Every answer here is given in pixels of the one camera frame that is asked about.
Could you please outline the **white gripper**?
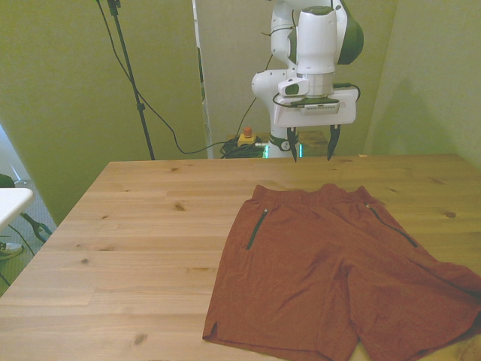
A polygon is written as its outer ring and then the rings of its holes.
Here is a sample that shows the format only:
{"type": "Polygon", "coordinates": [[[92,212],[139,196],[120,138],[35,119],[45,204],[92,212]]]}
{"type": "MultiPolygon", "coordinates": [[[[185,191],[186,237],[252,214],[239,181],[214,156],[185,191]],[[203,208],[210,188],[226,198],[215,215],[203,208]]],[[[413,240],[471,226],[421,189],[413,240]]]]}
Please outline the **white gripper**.
{"type": "Polygon", "coordinates": [[[275,95],[273,122],[277,127],[290,127],[287,129],[287,140],[295,162],[298,158],[296,127],[330,125],[327,160],[333,157],[340,137],[340,125],[355,121],[356,99],[355,87],[336,89],[331,95],[321,98],[275,95]]]}

